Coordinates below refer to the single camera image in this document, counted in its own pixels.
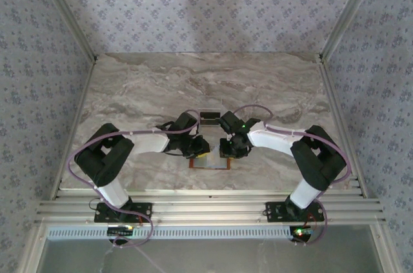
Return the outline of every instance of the gray marble pattern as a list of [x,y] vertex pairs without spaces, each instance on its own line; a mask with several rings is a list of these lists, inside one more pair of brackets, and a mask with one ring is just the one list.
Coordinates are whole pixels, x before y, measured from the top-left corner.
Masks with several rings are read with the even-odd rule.
[[[188,108],[225,112],[248,103],[269,107],[273,125],[319,124],[337,141],[313,55],[108,54],[101,55],[94,68],[73,148],[85,143],[103,123],[140,130],[175,120]],[[249,108],[240,116],[264,119],[266,114]],[[203,126],[201,132],[211,145],[225,136],[214,126]],[[139,141],[139,136],[132,140]],[[254,148],[248,157],[233,160],[230,170],[194,170],[183,157],[132,151],[119,177],[129,190],[292,190],[301,174],[290,156]],[[65,173],[61,188],[81,187]]]

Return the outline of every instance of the wire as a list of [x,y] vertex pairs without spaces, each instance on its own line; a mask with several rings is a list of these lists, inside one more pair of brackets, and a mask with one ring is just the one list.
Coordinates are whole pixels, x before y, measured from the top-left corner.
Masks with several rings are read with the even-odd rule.
[[82,152],[84,149],[88,148],[90,145],[93,145],[94,143],[97,143],[99,141],[101,141],[102,139],[107,139],[108,137],[114,137],[114,136],[132,136],[132,135],[138,135],[138,134],[182,134],[188,131],[191,131],[193,128],[195,128],[196,126],[198,126],[201,122],[201,116],[199,114],[199,112],[197,110],[186,110],[185,112],[193,112],[197,114],[197,121],[193,126],[190,126],[189,128],[186,128],[184,130],[179,130],[179,131],[167,131],[167,130],[135,130],[135,131],[118,131],[118,132],[112,132],[109,134],[105,134],[103,136],[98,136],[92,140],[90,140],[89,142],[85,143],[84,145],[82,145],[81,147],[79,147],[78,149],[74,150],[68,157],[68,159],[66,160],[66,169],[69,171],[69,174],[71,176],[73,176],[74,178],[76,178],[78,181],[81,181],[82,183],[88,185],[90,188],[94,189],[95,192],[97,193],[97,195],[99,196],[99,198],[101,198],[103,200],[103,202],[105,202],[105,204],[111,208],[112,210],[115,210],[116,212],[119,213],[124,213],[124,214],[129,214],[129,215],[135,215],[138,217],[141,217],[145,220],[147,220],[150,224],[150,231],[148,233],[148,236],[140,241],[139,243],[134,243],[134,244],[128,244],[124,247],[136,247],[142,244],[145,244],[147,241],[149,241],[150,237],[152,236],[152,234],[154,233],[154,223],[152,222],[152,220],[139,212],[134,212],[131,210],[123,210],[121,208],[117,208],[115,206],[113,206],[112,204],[110,204],[105,197],[102,195],[102,193],[100,193],[100,191],[97,189],[97,187],[95,185],[93,185],[92,183],[88,182],[87,180],[81,178],[80,176],[77,176],[72,168],[70,167],[70,162],[75,158],[75,156]]
[[183,156],[183,154],[174,154],[173,152],[164,152],[164,154],[169,155],[169,156]]
[[91,207],[90,205],[92,204],[92,201],[93,201],[93,200],[100,200],[100,199],[101,199],[100,197],[94,197],[93,199],[91,199],[91,200],[89,201],[89,208],[90,208],[91,210],[97,211],[97,206],[96,206],[96,208],[93,208],[93,207]]
[[311,219],[314,220],[314,230],[317,229],[317,220],[316,220],[316,218],[315,218],[314,215],[311,214],[311,213],[308,213],[307,218],[309,218],[309,217],[311,217]]
[[263,110],[266,110],[270,114],[270,117],[266,118],[265,121],[271,120],[274,116],[274,114],[271,112],[271,110],[268,107],[265,107],[260,104],[247,104],[247,105],[237,108],[232,113],[235,114],[236,112],[239,112],[240,110],[243,110],[244,108],[247,108],[247,107],[259,107],[259,108],[262,108]]

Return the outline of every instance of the pink cable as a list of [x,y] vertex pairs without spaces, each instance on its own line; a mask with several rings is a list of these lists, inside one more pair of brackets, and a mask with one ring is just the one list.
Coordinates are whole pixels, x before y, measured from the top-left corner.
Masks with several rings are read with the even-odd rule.
[[187,111],[185,111],[185,112],[193,112],[193,113],[196,113],[196,114],[197,114],[197,122],[196,122],[193,126],[190,126],[189,128],[186,128],[186,129],[184,129],[184,130],[179,130],[179,131],[167,131],[167,130],[165,130],[165,131],[164,131],[164,130],[136,130],[136,131],[118,131],[118,132],[112,132],[112,133],[109,133],[109,134],[105,134],[105,135],[103,135],[103,136],[98,136],[97,138],[95,138],[95,139],[87,142],[86,144],[84,144],[83,146],[81,146],[80,148],[78,148],[78,149],[76,149],[74,152],[72,152],[72,153],[69,155],[69,157],[68,157],[68,159],[67,159],[67,161],[66,161],[66,168],[67,168],[67,170],[69,171],[69,174],[70,174],[71,176],[73,176],[74,178],[76,178],[78,181],[81,181],[82,183],[88,185],[90,188],[92,188],[93,190],[95,190],[95,192],[97,193],[97,195],[98,195],[101,199],[103,199],[103,202],[105,202],[105,204],[106,204],[108,207],[110,207],[112,210],[115,210],[116,212],[119,212],[119,213],[124,213],[124,214],[130,214],[130,215],[140,216],[140,217],[144,218],[145,220],[147,220],[147,221],[149,222],[149,224],[150,224],[150,232],[149,232],[148,236],[147,236],[144,240],[140,241],[139,243],[123,245],[123,247],[136,247],[136,246],[145,244],[145,243],[150,239],[150,237],[152,236],[152,234],[154,233],[154,223],[152,222],[152,220],[151,220],[148,216],[146,216],[146,215],[144,215],[144,214],[142,214],[142,213],[134,212],[134,211],[131,211],[131,210],[122,210],[122,209],[117,208],[117,207],[113,206],[112,204],[110,204],[110,203],[105,199],[105,197],[103,197],[102,193],[100,193],[100,191],[96,188],[95,185],[93,185],[92,183],[89,183],[87,180],[85,180],[85,179],[77,176],[77,175],[73,172],[73,170],[70,168],[70,162],[75,158],[75,156],[76,156],[78,153],[80,153],[80,152],[83,151],[84,149],[88,148],[90,145],[92,145],[92,144],[94,144],[94,143],[96,143],[96,142],[98,142],[98,141],[101,141],[102,139],[107,139],[108,137],[114,137],[114,136],[130,136],[130,135],[137,135],[137,134],[182,134],[182,133],[191,131],[193,128],[195,128],[196,126],[198,126],[198,125],[200,124],[200,122],[201,122],[201,116],[200,116],[199,112],[196,111],[196,110],[187,110]]

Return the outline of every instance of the wallpaper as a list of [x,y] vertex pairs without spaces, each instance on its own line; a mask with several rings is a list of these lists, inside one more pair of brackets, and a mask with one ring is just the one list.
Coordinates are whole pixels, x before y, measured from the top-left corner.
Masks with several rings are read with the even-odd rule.
[[95,54],[322,49],[347,0],[67,0]]
[[0,0],[0,272],[49,196],[89,62],[51,0]]
[[413,272],[413,0],[364,0],[329,61],[348,127]]

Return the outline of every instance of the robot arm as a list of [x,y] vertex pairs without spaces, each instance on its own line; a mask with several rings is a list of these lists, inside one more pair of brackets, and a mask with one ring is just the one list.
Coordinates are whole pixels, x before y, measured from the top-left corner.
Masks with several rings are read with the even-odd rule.
[[320,126],[312,126],[308,130],[273,127],[288,131],[287,135],[278,134],[269,131],[264,122],[258,119],[252,118],[244,122],[232,112],[224,114],[219,124],[229,135],[227,139],[220,141],[221,157],[241,158],[247,156],[252,147],[266,147],[288,154],[296,160],[303,179],[285,203],[291,216],[302,214],[346,165],[345,160],[326,144],[293,134],[293,131],[305,131],[334,143]]
[[[154,129],[165,133],[141,134],[135,144],[124,136],[108,137],[78,153],[75,162],[111,205],[128,210],[132,200],[121,185],[118,174],[132,149],[136,154],[180,150],[188,159],[208,153],[209,144],[197,134],[197,128],[181,134],[167,134],[168,131],[187,129],[195,123],[196,119],[185,112],[176,121]],[[88,141],[117,131],[113,124],[104,124]]]

